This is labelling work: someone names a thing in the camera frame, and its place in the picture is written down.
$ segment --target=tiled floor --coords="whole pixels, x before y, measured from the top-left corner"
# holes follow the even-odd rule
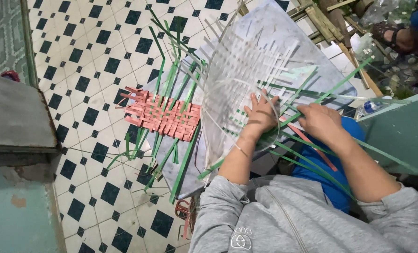
[[[205,20],[226,22],[236,1],[28,0],[28,6],[39,88],[64,147],[53,164],[68,253],[187,252],[190,241],[179,234],[184,221],[168,203],[165,181],[155,181],[149,195],[142,191],[151,177],[145,174],[150,146],[142,147],[145,157],[122,157],[107,169],[126,150],[126,132],[130,149],[136,142],[137,127],[115,106],[125,86],[141,87],[158,75],[160,52],[148,26],[166,52],[165,68],[171,66],[171,46],[149,9],[171,26],[182,16],[182,36],[196,49],[212,35]]]

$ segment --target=logo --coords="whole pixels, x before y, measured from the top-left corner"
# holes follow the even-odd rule
[[[251,249],[251,240],[244,234],[235,234],[231,238],[233,248]]]

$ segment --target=grey sweatshirt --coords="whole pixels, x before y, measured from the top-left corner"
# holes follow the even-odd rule
[[[284,175],[248,186],[216,176],[201,194],[190,253],[418,253],[418,192],[358,201],[370,223],[332,207],[321,184]]]

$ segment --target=person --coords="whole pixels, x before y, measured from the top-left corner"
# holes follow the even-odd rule
[[[395,50],[398,54],[409,54],[418,49],[418,11],[412,13],[410,26],[380,22],[372,27],[373,38]]]
[[[346,177],[369,224],[336,209],[335,198],[342,196],[325,191],[327,183],[317,176],[311,180],[308,172],[249,180],[257,140],[277,124],[264,98],[251,94],[251,101],[252,108],[245,108],[249,121],[236,142],[241,149],[232,148],[201,194],[190,253],[418,253],[418,192],[392,179],[333,109],[300,105],[305,118],[299,123],[337,154],[341,165],[335,173]]]

